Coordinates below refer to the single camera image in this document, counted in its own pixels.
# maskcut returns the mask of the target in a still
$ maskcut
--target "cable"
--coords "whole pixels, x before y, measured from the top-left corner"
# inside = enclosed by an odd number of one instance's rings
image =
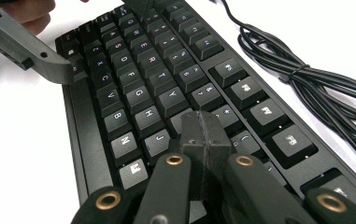
[[[221,1],[229,18],[240,26],[238,43],[244,52],[263,67],[279,73],[279,79],[293,87],[306,108],[356,151],[356,108],[329,92],[356,99],[356,80],[311,68],[274,35],[239,21],[226,0]]]

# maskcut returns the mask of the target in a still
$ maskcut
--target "black keyboard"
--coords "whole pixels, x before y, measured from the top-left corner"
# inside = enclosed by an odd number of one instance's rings
[[[356,174],[186,2],[156,1],[143,20],[116,7],[56,46],[75,69],[63,88],[81,203],[105,186],[143,193],[193,110],[217,115],[292,194],[325,187],[356,203]]]

